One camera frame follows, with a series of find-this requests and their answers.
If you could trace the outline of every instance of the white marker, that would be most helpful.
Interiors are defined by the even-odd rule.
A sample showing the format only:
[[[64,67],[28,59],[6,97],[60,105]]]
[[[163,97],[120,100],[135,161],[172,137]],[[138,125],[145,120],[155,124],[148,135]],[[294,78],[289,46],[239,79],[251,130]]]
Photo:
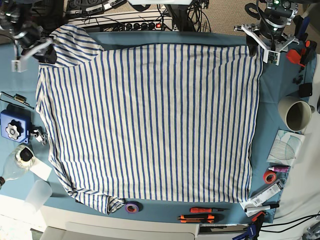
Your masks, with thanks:
[[[252,212],[260,212],[260,211],[265,211],[269,209],[276,209],[280,205],[279,204],[270,204],[267,206],[256,206],[256,207],[248,207],[244,210],[245,213],[252,213]]]

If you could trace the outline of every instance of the red screwdriver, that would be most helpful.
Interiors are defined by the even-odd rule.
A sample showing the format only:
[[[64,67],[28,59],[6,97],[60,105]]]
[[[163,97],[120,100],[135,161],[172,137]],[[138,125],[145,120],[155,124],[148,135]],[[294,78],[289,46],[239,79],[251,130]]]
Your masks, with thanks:
[[[198,213],[214,213],[214,212],[222,212],[224,210],[229,210],[227,208],[217,208],[217,207],[201,207],[194,206],[190,208],[190,213],[198,214]]]

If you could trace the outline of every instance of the blue and white striped fabric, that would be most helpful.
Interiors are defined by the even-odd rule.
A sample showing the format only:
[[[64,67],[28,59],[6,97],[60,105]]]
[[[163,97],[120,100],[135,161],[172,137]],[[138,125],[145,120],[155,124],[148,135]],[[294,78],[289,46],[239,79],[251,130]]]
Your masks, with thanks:
[[[82,28],[52,33],[36,110],[70,196],[102,213],[125,198],[248,199],[261,52],[149,44],[104,51]]]

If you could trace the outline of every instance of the red tape roll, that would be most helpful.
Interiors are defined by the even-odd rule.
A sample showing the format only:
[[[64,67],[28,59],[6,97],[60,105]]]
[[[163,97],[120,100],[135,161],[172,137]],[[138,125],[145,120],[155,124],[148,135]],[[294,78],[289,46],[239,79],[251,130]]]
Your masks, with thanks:
[[[272,184],[276,181],[276,179],[277,179],[277,176],[274,171],[266,171],[263,174],[263,180],[266,184]]]

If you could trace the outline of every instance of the blue table surface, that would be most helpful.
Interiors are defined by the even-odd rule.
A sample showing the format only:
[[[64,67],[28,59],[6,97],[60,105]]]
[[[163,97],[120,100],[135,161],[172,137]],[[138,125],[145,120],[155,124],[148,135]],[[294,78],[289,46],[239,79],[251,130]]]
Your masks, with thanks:
[[[184,44],[204,44],[212,46],[238,46],[245,45],[246,38],[242,36],[228,36],[215,33],[192,33],[192,32],[162,32],[162,31],[137,31],[137,32],[101,32],[90,33],[91,37],[100,43],[105,50],[127,48],[128,46],[137,46],[142,44],[154,43],[184,43]],[[296,44],[290,48],[300,48]],[[8,94],[20,94],[27,97],[27,102],[35,107],[35,91],[38,81],[38,62],[35,59],[28,61],[28,70],[23,73],[11,72],[11,60],[14,59],[13,46],[1,45],[1,88],[0,90]],[[308,64],[306,72],[306,82],[311,82],[316,68],[316,57]],[[292,79],[298,75],[300,66],[290,63],[285,53],[281,54],[280,65],[264,64],[263,73],[260,78],[260,99],[258,114],[256,119],[256,129],[252,143],[251,165],[252,165],[252,185],[250,194],[266,187],[263,181],[263,174],[269,167],[266,162],[269,151],[273,144],[278,129],[287,130],[278,114],[278,101],[287,95],[297,95],[298,86],[292,83]],[[0,110],[6,109],[7,104],[0,101]],[[40,116],[31,111],[31,121],[35,126],[44,126]],[[49,164],[48,153],[49,145],[42,146],[36,140],[32,140],[32,147],[35,155]],[[7,155],[17,146],[14,141],[0,137],[0,171],[3,168]],[[28,172],[23,177],[8,181],[0,190],[1,195],[25,199],[35,180],[39,179],[32,172]],[[75,211],[85,214],[106,216],[92,208],[81,203],[76,203],[71,198],[58,181],[54,171],[52,171],[48,182],[53,191],[52,197],[45,203],[46,206],[59,209]],[[280,199],[280,194],[275,195],[267,203],[275,203]],[[137,199],[143,205],[142,211],[137,214],[129,214],[122,207],[115,213],[106,217],[151,221],[178,223],[177,216],[187,214],[190,207],[216,207],[226,208],[219,214],[219,224],[246,224],[251,222],[239,204],[216,202],[216,203],[187,203],[187,202],[168,202],[155,200]],[[275,214],[275,209],[269,210],[265,218],[266,222],[271,223]]]

